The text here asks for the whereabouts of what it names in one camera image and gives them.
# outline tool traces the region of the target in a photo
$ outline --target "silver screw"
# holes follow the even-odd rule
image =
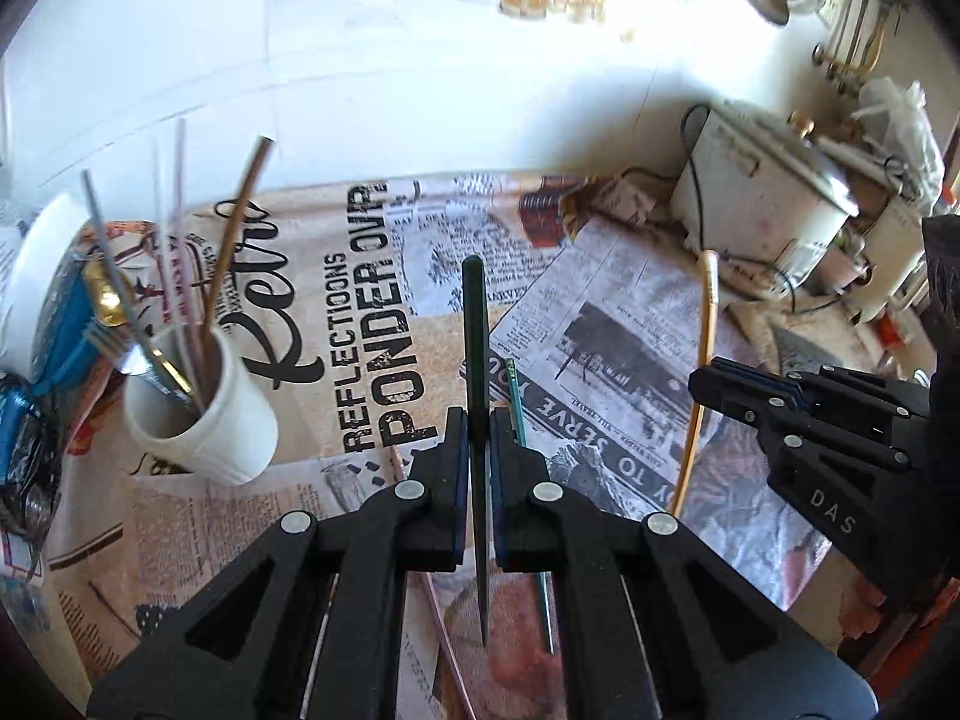
[[[310,515],[307,512],[287,512],[280,520],[285,533],[303,533],[310,527]]]
[[[416,501],[426,492],[426,487],[416,479],[404,479],[394,485],[394,495],[402,501]]]
[[[534,486],[534,498],[544,503],[553,503],[563,498],[563,488],[553,482],[541,482]]]
[[[677,520],[669,514],[657,512],[647,517],[647,527],[658,536],[673,536],[674,533],[677,533],[679,525]]]

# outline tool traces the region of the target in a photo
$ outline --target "fork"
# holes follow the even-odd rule
[[[114,368],[128,376],[142,376],[150,385],[162,394],[176,400],[184,408],[195,412],[193,388],[176,369],[165,355],[151,344],[150,349],[144,348],[133,338],[131,328],[122,324],[117,327],[104,327],[96,317],[92,317],[83,329],[83,338],[102,354]],[[176,384],[176,389],[166,386],[155,373],[154,367],[147,359],[151,353],[157,362],[170,374]]]

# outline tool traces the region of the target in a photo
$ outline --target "plastic bag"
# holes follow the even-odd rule
[[[875,146],[904,163],[916,199],[928,213],[943,187],[944,158],[923,109],[926,95],[920,82],[902,89],[889,77],[873,79],[863,85],[859,99],[853,119],[861,119]]]

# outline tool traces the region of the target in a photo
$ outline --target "white appliance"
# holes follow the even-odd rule
[[[786,279],[794,288],[802,284],[859,210],[839,167],[787,122],[749,103],[719,100],[709,107],[693,148],[703,246],[720,254],[720,277],[728,285],[754,298],[784,298]],[[686,247],[698,251],[690,163],[670,208],[688,230]]]

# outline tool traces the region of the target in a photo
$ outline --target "white cup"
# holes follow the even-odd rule
[[[183,371],[173,331],[173,325],[164,327],[154,343]],[[206,375],[211,384],[216,382],[216,391],[200,418],[189,415],[142,376],[127,380],[124,417],[133,440],[152,455],[219,484],[242,485],[270,464],[277,449],[277,416],[253,384],[227,333],[215,326],[212,334],[217,354]]]

